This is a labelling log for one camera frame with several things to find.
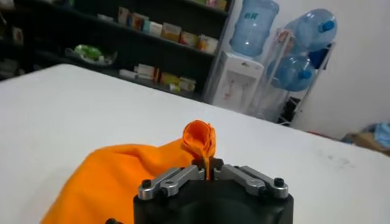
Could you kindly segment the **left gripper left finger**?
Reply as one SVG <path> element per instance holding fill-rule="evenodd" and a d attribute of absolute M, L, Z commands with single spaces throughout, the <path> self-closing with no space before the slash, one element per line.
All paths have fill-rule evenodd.
<path fill-rule="evenodd" d="M 205 162 L 194 159 L 186 167 L 172 167 L 153 179 L 144 179 L 138 187 L 137 199 L 153 200 L 159 195 L 173 197 L 190 183 L 206 179 Z"/>

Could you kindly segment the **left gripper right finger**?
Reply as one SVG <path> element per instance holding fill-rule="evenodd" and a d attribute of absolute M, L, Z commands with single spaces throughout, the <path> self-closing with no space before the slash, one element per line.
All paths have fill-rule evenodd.
<path fill-rule="evenodd" d="M 210 187 L 218 195 L 238 197 L 271 197 L 286 199 L 289 187 L 282 178 L 271 178 L 249 166 L 233 166 L 220 158 L 210 158 Z"/>

